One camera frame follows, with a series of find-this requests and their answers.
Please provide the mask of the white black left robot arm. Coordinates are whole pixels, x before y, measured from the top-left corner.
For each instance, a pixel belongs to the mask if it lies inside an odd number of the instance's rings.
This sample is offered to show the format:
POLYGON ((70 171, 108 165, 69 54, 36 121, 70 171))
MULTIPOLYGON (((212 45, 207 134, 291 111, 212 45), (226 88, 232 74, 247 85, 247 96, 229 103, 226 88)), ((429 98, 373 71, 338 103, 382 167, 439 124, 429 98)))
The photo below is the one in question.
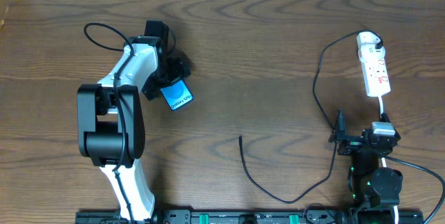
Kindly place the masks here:
POLYGON ((79 151, 108 178, 120 205, 116 217, 87 217, 90 223, 162 223, 140 158, 146 133, 140 98, 162 95, 172 111, 193 101, 185 79, 191 71, 175 50, 173 31, 148 20, 142 35, 124 37, 122 57, 97 83, 77 91, 79 151))

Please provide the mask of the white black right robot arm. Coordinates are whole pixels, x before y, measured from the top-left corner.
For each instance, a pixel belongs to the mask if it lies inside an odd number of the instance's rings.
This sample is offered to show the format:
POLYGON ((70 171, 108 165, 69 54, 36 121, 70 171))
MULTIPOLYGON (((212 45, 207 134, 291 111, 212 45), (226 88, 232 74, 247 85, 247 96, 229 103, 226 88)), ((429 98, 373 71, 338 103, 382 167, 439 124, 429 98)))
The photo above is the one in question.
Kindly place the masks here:
POLYGON ((343 111, 338 110, 329 142, 338 145, 337 154, 351 158, 348 187, 354 199, 354 205, 345 210, 344 223, 400 222, 403 175, 382 160, 400 139, 386 113, 360 136, 348 135, 343 111))

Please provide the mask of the blue Galaxy smartphone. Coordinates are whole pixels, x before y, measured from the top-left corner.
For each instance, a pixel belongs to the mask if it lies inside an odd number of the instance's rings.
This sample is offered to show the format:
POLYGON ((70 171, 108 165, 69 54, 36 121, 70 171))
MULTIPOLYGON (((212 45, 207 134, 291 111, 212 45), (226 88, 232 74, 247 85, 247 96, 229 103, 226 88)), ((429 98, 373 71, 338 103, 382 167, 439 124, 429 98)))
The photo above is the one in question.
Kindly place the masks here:
POLYGON ((180 109, 194 99, 192 92, 183 80, 172 86, 162 88, 161 94, 172 111, 180 109))

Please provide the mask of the white charger adapter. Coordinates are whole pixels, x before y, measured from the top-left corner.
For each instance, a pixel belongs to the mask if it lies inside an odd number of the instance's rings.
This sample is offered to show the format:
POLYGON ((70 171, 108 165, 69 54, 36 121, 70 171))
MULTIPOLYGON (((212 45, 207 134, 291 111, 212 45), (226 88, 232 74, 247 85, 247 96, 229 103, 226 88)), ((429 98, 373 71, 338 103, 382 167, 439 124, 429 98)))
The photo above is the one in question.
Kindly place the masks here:
POLYGON ((386 50, 382 38, 372 31, 362 31, 357 35, 357 54, 362 63, 383 59, 386 50))

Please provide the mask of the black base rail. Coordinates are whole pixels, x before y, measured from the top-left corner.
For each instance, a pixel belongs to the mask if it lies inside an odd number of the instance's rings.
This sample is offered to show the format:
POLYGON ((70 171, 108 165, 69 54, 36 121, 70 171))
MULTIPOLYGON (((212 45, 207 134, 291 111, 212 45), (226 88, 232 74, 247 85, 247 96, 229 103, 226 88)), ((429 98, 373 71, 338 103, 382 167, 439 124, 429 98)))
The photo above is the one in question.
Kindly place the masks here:
MULTIPOLYGON (((82 211, 75 216, 76 224, 130 223, 119 211, 82 211)), ((316 207, 305 211, 190 211, 170 209, 155 212, 151 219, 135 223, 160 224, 304 224, 304 223, 395 223, 390 211, 359 211, 353 216, 347 211, 332 211, 316 207)), ((423 223, 419 211, 400 211, 398 223, 423 223)))

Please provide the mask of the white power strip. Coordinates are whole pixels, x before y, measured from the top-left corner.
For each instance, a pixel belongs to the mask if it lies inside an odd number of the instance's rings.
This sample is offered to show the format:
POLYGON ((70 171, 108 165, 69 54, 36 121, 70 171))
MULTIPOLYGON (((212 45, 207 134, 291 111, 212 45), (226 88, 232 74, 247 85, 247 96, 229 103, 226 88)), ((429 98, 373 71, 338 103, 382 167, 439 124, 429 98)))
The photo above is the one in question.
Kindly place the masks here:
POLYGON ((385 59, 362 63, 366 95, 379 97, 391 91, 385 59))

